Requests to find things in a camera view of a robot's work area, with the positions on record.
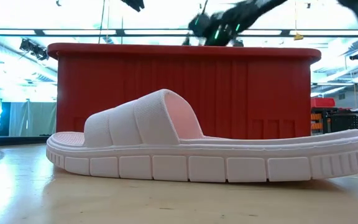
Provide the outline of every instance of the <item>treaded sole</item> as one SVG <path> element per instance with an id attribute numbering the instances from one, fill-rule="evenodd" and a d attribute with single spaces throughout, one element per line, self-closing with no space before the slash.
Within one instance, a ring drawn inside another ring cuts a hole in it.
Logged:
<path id="1" fill-rule="evenodd" d="M 47 146 L 56 166 L 81 175 L 192 182 L 278 182 L 358 174 L 358 149 L 308 157 L 211 157 L 141 155 L 80 158 Z"/>

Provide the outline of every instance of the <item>wooden table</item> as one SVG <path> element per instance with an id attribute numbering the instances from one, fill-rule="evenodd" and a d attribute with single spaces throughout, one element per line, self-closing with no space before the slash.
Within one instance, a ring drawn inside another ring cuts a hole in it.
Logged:
<path id="1" fill-rule="evenodd" d="M 263 184 L 106 179 L 54 168 L 45 145 L 0 152 L 0 224 L 358 223 L 358 175 Z"/>

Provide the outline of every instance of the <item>red plastic container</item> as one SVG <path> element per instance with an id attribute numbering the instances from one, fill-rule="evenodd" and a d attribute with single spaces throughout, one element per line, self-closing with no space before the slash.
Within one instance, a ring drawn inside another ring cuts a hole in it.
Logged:
<path id="1" fill-rule="evenodd" d="M 312 108 L 333 108 L 335 107 L 334 98 L 312 98 L 310 100 Z"/>
<path id="2" fill-rule="evenodd" d="M 52 44 L 57 131 L 82 131 L 93 113 L 167 88 L 193 107 L 205 135 L 310 135 L 313 49 Z"/>

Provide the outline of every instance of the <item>red bin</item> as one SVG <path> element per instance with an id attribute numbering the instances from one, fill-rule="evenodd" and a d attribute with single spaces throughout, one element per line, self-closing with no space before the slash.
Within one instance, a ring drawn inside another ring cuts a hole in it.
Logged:
<path id="1" fill-rule="evenodd" d="M 153 91 L 177 92 L 204 134 L 273 139 L 310 135 L 314 49 L 51 44 L 58 60 L 57 131 Z"/>

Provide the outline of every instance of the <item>padded strap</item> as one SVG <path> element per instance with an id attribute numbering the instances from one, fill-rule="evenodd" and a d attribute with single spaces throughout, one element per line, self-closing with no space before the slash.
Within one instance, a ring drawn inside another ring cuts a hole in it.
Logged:
<path id="1" fill-rule="evenodd" d="M 191 106 L 170 90 L 94 114 L 86 120 L 84 133 L 87 147 L 172 145 L 203 137 Z"/>

